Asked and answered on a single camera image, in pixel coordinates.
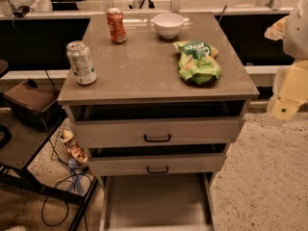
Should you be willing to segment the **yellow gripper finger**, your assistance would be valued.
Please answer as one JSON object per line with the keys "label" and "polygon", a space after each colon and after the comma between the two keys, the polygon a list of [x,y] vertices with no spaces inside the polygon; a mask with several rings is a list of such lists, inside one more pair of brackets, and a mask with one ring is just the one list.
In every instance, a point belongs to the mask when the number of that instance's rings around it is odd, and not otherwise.
{"label": "yellow gripper finger", "polygon": [[288,68],[279,69],[272,91],[269,115],[280,121],[291,119],[308,100],[308,61],[295,61]]}
{"label": "yellow gripper finger", "polygon": [[273,23],[264,33],[266,39],[280,40],[284,38],[287,16],[284,16]]}

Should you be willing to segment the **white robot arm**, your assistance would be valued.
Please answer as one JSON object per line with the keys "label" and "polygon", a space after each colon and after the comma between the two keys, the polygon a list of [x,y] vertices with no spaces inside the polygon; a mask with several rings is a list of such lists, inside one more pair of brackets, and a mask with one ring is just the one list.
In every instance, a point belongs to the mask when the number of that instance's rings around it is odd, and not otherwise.
{"label": "white robot arm", "polygon": [[272,40],[283,40],[284,52],[295,61],[278,69],[267,111],[280,121],[291,119],[308,100],[308,0],[300,0],[289,15],[272,24],[264,33]]}

